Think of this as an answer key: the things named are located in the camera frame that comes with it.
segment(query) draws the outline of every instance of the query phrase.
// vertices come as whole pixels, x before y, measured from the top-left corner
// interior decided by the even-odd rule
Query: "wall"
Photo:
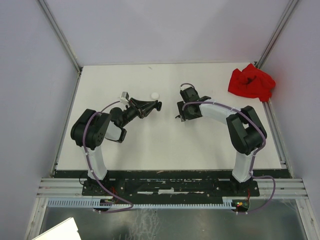
[[[320,223],[320,1],[303,0],[263,70],[277,82],[271,99],[296,177]]]
[[[288,0],[47,0],[80,65],[253,62]]]
[[[35,0],[0,1],[0,233],[24,238],[77,72]]]

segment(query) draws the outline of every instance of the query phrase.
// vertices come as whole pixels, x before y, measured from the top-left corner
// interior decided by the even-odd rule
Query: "black wire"
[[[80,176],[79,176],[79,183],[83,186],[84,184],[83,183],[81,183],[81,181],[80,181],[80,179],[81,179],[81,177],[84,175],[84,173],[86,173],[87,171],[83,171],[81,174],[80,174]]]

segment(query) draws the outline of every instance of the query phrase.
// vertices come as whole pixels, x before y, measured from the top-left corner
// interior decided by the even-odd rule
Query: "gray floor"
[[[251,200],[251,207],[263,204]],[[41,232],[74,217],[82,240],[306,240],[294,200],[274,200],[259,212],[137,209],[98,214],[86,208],[48,207]]]

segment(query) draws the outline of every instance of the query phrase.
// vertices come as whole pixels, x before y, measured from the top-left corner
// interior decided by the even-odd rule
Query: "metal frame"
[[[46,2],[46,0],[36,0],[41,7],[42,11],[44,12],[44,15],[47,17],[50,25],[52,26],[54,32],[56,33],[57,38],[61,42],[63,48],[66,50],[68,56],[70,57],[70,60],[72,61],[75,69],[78,71],[78,78],[77,83],[74,88],[73,97],[70,103],[68,115],[66,118],[66,124],[64,126],[63,136],[61,138],[61,142],[59,145],[59,150],[57,153],[57,156],[54,160],[54,163],[52,165],[52,173],[54,173],[57,161],[60,155],[62,142],[66,134],[66,127],[67,123],[69,121],[69,117],[71,114],[71,109],[74,103],[75,95],[77,92],[79,79],[81,75],[81,66],[77,62],[77,58],[75,56],[75,53],[72,51],[65,35],[63,34],[62,30],[59,28],[52,12],[49,9],[49,6]],[[270,55],[272,49],[274,48],[277,40],[280,37],[280,34],[283,32],[286,24],[290,20],[290,17],[292,16],[295,8],[297,7],[300,0],[290,0],[287,4],[268,44],[266,45],[264,51],[262,52],[262,55],[258,62],[256,63],[256,67],[261,69],[263,65],[265,64],[268,56]],[[277,152],[280,158],[280,163],[282,168],[288,168],[290,174],[294,176],[294,172],[292,169],[292,166],[290,164],[290,160],[288,159],[287,152],[285,151],[284,142],[282,140],[282,137],[280,135],[278,125],[275,119],[275,116],[273,114],[272,105],[271,102],[265,102],[263,103],[263,107],[268,119],[268,123],[272,132],[272,137],[275,141],[275,145],[277,148]],[[269,179],[257,179],[258,187],[261,193],[261,196],[259,197],[252,197],[253,199],[265,199],[268,198],[271,194],[273,184],[271,180]],[[302,219],[302,223],[306,232],[306,235],[308,239],[310,240],[320,240],[320,231],[318,224],[315,220],[314,213],[312,211],[310,201],[308,199],[308,195],[303,183],[302,179],[276,179],[276,192],[274,195],[274,199],[295,199],[300,217]],[[101,200],[101,196],[82,196],[82,185],[79,183],[79,179],[77,178],[43,178],[36,196],[36,203],[34,205],[34,209],[31,215],[30,222],[28,224],[27,232],[25,235],[25,239],[31,240],[32,238],[36,237],[40,233],[42,221],[44,219],[46,207],[48,206],[48,203],[50,206],[57,204],[60,207],[61,206],[70,206],[72,204],[74,205],[81,205],[83,204],[89,204],[88,202],[98,202]],[[223,200],[225,203],[228,203],[229,200],[235,199],[235,197],[224,197]],[[146,206],[137,206],[137,208],[145,208]],[[153,206],[154,208],[168,208],[170,206]],[[210,206],[179,206],[182,208],[215,208],[216,206],[210,205]]]

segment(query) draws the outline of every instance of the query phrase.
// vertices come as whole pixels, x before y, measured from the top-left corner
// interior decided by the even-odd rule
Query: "white panel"
[[[24,239],[77,72],[35,0],[0,1],[0,239]]]
[[[162,110],[144,119],[134,119],[125,129],[123,143],[104,140],[102,155],[108,170],[203,170],[233,169],[236,150],[228,127],[202,117],[181,122],[177,102],[182,101],[180,84],[195,85],[201,96],[210,96],[232,107],[255,108],[267,134],[267,145],[257,155],[256,169],[281,168],[263,105],[256,99],[228,92],[232,71],[248,63],[189,63],[85,66],[74,100],[64,139],[59,170],[84,170],[81,148],[71,139],[73,124],[85,109],[100,111],[123,91],[138,100],[151,100],[160,94]]]
[[[288,0],[47,0],[79,63],[253,62]]]
[[[320,221],[320,1],[303,0],[263,70],[277,86],[272,106],[296,177]]]

